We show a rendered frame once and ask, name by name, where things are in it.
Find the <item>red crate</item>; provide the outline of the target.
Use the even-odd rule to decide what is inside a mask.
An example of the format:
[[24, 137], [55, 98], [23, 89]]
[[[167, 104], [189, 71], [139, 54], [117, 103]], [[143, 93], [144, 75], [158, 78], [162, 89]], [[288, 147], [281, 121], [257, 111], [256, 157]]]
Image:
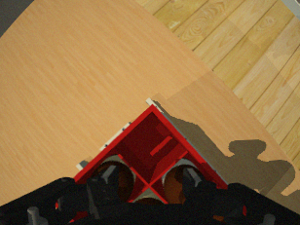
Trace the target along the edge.
[[139, 177], [135, 179], [132, 193], [127, 203], [131, 203], [150, 188], [165, 204], [169, 204], [165, 196], [161, 176], [181, 158], [192, 161], [205, 176], [206, 180], [215, 182], [213, 180], [215, 179], [215, 183], [217, 183], [216, 188], [227, 189], [228, 187], [154, 104], [150, 105], [73, 177], [76, 184], [87, 183], [87, 178], [91, 177], [94, 170], [113, 154], [117, 154]]

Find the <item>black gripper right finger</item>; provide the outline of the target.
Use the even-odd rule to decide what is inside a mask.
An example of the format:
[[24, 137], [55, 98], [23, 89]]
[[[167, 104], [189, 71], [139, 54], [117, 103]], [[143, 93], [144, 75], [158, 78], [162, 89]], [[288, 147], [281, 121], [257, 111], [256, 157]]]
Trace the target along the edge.
[[175, 214], [206, 219], [224, 216], [224, 221], [231, 225], [300, 225], [300, 214], [241, 183], [230, 183], [228, 189], [216, 186], [193, 169], [184, 168], [182, 191], [187, 199]]

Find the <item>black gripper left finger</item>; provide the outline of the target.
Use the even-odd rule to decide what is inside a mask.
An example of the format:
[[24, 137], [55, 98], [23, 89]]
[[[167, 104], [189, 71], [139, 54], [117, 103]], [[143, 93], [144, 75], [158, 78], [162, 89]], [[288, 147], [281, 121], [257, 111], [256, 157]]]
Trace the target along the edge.
[[94, 213], [95, 219], [133, 215], [118, 188], [119, 166], [110, 166], [86, 184], [62, 177], [0, 206], [0, 225], [65, 225], [77, 211]]

